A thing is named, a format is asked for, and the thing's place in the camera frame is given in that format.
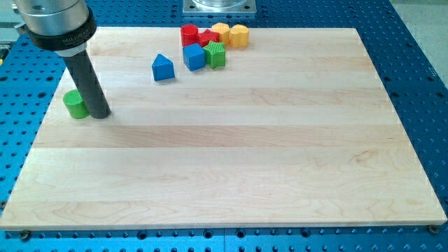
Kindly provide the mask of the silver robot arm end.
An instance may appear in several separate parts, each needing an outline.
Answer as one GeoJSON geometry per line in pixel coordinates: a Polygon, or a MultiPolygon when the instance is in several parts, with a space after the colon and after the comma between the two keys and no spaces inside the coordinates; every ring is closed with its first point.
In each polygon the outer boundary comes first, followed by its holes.
{"type": "Polygon", "coordinates": [[[15,0],[23,29],[38,48],[72,57],[87,48],[97,30],[85,0],[15,0]]]}

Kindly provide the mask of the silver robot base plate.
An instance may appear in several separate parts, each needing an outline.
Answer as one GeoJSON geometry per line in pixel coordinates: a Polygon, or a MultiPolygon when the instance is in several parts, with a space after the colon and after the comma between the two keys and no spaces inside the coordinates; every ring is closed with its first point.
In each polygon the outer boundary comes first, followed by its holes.
{"type": "Polygon", "coordinates": [[[184,14],[252,14],[256,0],[183,0],[184,14]]]}

